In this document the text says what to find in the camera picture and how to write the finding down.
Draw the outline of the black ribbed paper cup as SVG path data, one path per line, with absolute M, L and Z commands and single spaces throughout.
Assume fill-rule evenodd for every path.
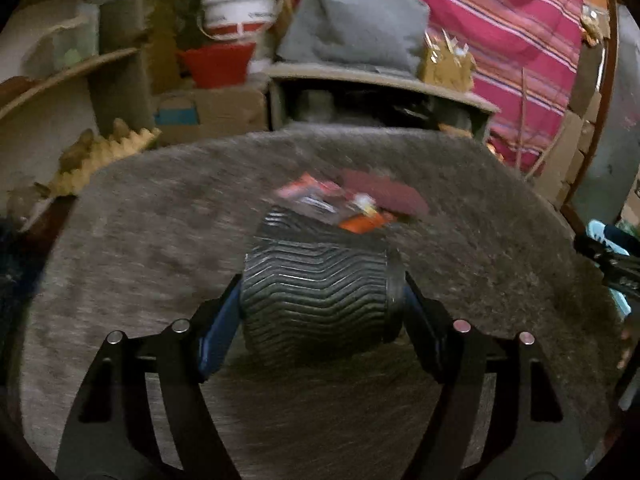
M 385 236 L 274 206 L 245 256 L 246 348 L 280 367 L 326 364 L 389 344 L 401 331 L 405 284 L 400 255 Z

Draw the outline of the clear orange snack bag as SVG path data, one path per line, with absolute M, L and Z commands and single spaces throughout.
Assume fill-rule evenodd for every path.
M 355 234 L 370 233 L 397 221 L 371 195 L 351 191 L 309 172 L 280 186 L 273 195 L 285 208 Z

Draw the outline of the light blue plastic basket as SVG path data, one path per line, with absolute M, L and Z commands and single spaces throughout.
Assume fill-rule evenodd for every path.
M 614 224 L 592 219 L 587 223 L 586 234 L 592 240 L 604 245 L 608 252 L 612 252 L 615 255 L 629 256 L 628 249 L 631 248 L 632 237 L 617 226 L 614 226 Z M 611 289 L 610 294 L 620 316 L 626 318 L 626 316 L 630 315 L 631 306 L 626 296 L 615 289 Z

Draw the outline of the grey shaggy table mat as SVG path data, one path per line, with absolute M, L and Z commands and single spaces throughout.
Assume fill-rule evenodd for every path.
M 588 479 L 597 269 L 472 140 L 319 129 L 100 170 L 24 326 L 29 479 Z

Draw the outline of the red striped curtain cloth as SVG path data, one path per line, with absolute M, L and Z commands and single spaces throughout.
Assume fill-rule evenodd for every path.
M 302 0 L 290 0 L 296 10 Z M 499 107 L 489 143 L 532 169 L 560 131 L 582 43 L 582 0 L 421 0 L 427 30 L 468 47 L 474 91 Z

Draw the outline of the woven chopstick holder box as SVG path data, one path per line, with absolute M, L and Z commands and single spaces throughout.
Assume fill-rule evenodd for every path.
M 471 92 L 475 71 L 475 58 L 467 44 L 460 44 L 445 29 L 439 35 L 424 32 L 420 81 L 457 92 Z

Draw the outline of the yellow egg tray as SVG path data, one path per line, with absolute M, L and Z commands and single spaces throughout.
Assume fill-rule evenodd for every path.
M 78 195 L 99 170 L 152 146 L 162 132 L 159 128 L 132 130 L 115 118 L 110 136 L 85 130 L 58 158 L 58 170 L 47 185 L 51 197 Z

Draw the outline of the cardboard box with blue label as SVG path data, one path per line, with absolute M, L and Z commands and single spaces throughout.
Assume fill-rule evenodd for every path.
M 268 129 L 265 93 L 249 86 L 161 94 L 155 98 L 154 120 L 161 146 Z

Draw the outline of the grey low shelf table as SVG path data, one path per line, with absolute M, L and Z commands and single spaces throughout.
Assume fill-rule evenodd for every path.
M 265 71 L 273 128 L 296 124 L 435 130 L 484 141 L 500 108 L 473 92 L 326 64 Z

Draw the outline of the wooden shelf unit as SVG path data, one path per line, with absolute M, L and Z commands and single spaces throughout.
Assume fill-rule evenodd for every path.
M 1 193 L 48 183 L 86 130 L 152 128 L 143 0 L 1 0 Z

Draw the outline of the grey felt cover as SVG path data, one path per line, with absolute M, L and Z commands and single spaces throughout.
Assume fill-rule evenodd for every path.
M 421 0 L 299 0 L 277 56 L 415 77 L 429 20 Z

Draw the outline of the red plastic basket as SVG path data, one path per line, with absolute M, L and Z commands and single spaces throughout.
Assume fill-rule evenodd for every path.
M 224 88 L 244 84 L 255 47 L 254 42 L 218 42 L 178 51 L 177 58 L 199 89 Z

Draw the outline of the clear lidded plastic container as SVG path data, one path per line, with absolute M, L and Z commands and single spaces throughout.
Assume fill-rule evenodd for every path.
M 99 54 L 100 8 L 79 3 L 72 18 L 49 27 L 23 56 L 27 77 L 44 79 Z

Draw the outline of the white plastic bucket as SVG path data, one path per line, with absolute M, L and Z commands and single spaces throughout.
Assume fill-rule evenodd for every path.
M 210 40 L 252 38 L 276 24 L 283 0 L 201 0 L 198 29 Z

